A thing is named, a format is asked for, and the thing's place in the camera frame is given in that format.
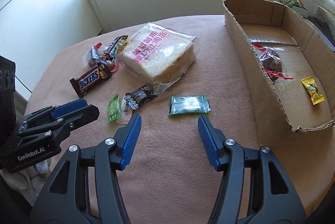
metal screw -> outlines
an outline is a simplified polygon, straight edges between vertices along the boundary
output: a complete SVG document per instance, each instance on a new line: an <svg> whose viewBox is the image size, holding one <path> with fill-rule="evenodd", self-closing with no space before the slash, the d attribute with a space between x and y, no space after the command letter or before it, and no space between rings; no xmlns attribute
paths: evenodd
<svg viewBox="0 0 335 224"><path fill-rule="evenodd" d="M71 151L71 152L74 152L74 151L76 151L78 149L78 146L77 145L71 145L70 147L69 147L69 151Z"/></svg>
<svg viewBox="0 0 335 224"><path fill-rule="evenodd" d="M269 152L271 151L269 147L265 147L265 146L262 147L261 150L262 150L262 152L264 152L264 153L269 153Z"/></svg>
<svg viewBox="0 0 335 224"><path fill-rule="evenodd" d="M106 145L113 145L115 143L115 140L113 138L108 138L105 140Z"/></svg>
<svg viewBox="0 0 335 224"><path fill-rule="evenodd" d="M235 141L232 140L232 139L227 139L227 140L225 141L225 143L226 143L227 145L229 145L229 146L233 146L233 145L235 145Z"/></svg>

blue gripper pad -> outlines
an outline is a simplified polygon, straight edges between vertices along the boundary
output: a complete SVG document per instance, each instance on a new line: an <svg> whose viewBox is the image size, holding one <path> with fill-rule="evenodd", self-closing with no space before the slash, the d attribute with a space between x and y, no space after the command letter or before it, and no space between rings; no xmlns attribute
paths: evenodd
<svg viewBox="0 0 335 224"><path fill-rule="evenodd" d="M213 128L208 117L202 115L198 118L198 132L201 137L202 144L207 154L209 164L216 171L220 171L223 156L223 142L226 140L224 134L219 129Z"/></svg>
<svg viewBox="0 0 335 224"><path fill-rule="evenodd" d="M85 99L77 99L75 101L66 103L62 106L55 108L54 112L51 114L53 119L69 114L73 111L79 110L83 107L86 107L87 101Z"/></svg>
<svg viewBox="0 0 335 224"><path fill-rule="evenodd" d="M122 156L119 161L121 169L125 169L126 166L130 164L138 136L141 132L141 126L141 116L139 114L133 114L128 125L118 129L113 137L117 141L117 145L122 151Z"/></svg>

snickers bar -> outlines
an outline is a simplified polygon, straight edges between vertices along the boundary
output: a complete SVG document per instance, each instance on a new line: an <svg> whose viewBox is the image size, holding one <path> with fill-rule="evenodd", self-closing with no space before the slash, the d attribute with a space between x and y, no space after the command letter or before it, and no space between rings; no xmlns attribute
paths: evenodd
<svg viewBox="0 0 335 224"><path fill-rule="evenodd" d="M101 81L109 80L112 77L112 73L107 65L97 62L93 68L88 70L79 79L70 79L70 83L73 89L76 91L80 98L90 90L93 86L100 83Z"/></svg>

pink tablecloth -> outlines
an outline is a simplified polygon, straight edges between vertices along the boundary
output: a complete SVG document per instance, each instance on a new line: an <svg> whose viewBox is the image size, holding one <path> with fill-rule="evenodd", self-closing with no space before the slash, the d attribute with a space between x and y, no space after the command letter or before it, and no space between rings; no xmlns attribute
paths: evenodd
<svg viewBox="0 0 335 224"><path fill-rule="evenodd" d="M200 37L201 50L183 79L138 110L142 116L142 131L130 165L118 172L120 188L133 224L203 224L207 223L212 211L221 174L208 163L197 131L198 116L168 117L169 97L207 93L212 108L208 116L212 124L226 137L243 146L257 148L249 90L224 16L177 17L157 23ZM99 41L108 45L115 37L132 35L142 26L97 36L57 54L34 89L26 113L77 99L69 80L84 73L81 59L89 47ZM100 117L72 132L62 143L62 153L53 158L51 168L70 145L84 148L112 137L118 126L107 124L108 101L115 93L130 92L141 85L141 79L121 68L112 79L89 92L85 99L99 108ZM333 171L327 170L326 164L318 163L318 174L309 176L314 165L308 162L292 159L283 164L305 208L310 211L329 184ZM94 193L93 179L90 190ZM96 198L93 195L90 199L93 211L97 212ZM246 213L247 199L248 190L245 190L241 216Z"/></svg>

packaged sandwich bread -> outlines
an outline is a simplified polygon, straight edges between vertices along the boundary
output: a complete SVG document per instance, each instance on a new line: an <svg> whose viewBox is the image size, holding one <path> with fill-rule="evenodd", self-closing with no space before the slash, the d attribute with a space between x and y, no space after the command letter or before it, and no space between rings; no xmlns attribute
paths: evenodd
<svg viewBox="0 0 335 224"><path fill-rule="evenodd" d="M195 60L197 37L148 23L131 36L118 59L160 94L179 80Z"/></svg>

